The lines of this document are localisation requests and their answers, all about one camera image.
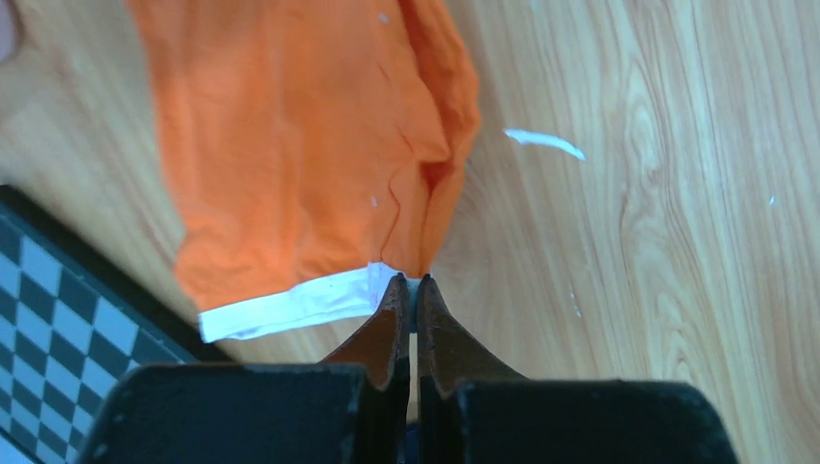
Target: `wooden floor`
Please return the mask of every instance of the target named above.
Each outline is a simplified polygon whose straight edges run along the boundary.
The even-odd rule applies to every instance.
[[[18,1],[0,179],[193,322],[122,3]],[[745,462],[820,462],[820,2],[450,4],[484,116],[433,270],[456,317],[529,376],[691,382]],[[360,323],[224,346],[313,362]]]

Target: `white tape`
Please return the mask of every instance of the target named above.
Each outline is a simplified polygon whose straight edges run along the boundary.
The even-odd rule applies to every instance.
[[[504,129],[504,133],[507,137],[515,140],[521,145],[543,145],[546,147],[553,147],[559,150],[563,150],[570,155],[578,158],[579,160],[585,161],[587,157],[584,156],[584,153],[578,150],[574,145],[569,143],[567,140],[563,138],[556,137],[555,135],[550,135],[548,133],[540,133],[540,132],[530,132],[524,129]]]

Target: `black and white checkered pattern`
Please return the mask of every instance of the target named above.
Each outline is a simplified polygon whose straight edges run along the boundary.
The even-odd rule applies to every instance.
[[[45,463],[74,461],[126,372],[194,361],[117,300],[0,215],[0,428]]]

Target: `orange shirt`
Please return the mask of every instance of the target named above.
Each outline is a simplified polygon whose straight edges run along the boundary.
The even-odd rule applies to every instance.
[[[164,177],[187,226],[175,273],[205,311],[206,339],[350,315],[329,307],[333,296],[312,300],[306,282],[369,265],[372,303],[374,265],[379,274],[428,271],[480,124],[478,79],[441,0],[130,8]],[[327,293],[328,283],[312,291]],[[223,325],[240,312],[248,321],[207,331],[213,310]]]

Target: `orange cloth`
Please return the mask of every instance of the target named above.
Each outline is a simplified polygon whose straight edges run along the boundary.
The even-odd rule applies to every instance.
[[[428,271],[480,123],[441,0],[129,5],[201,310],[370,262]]]

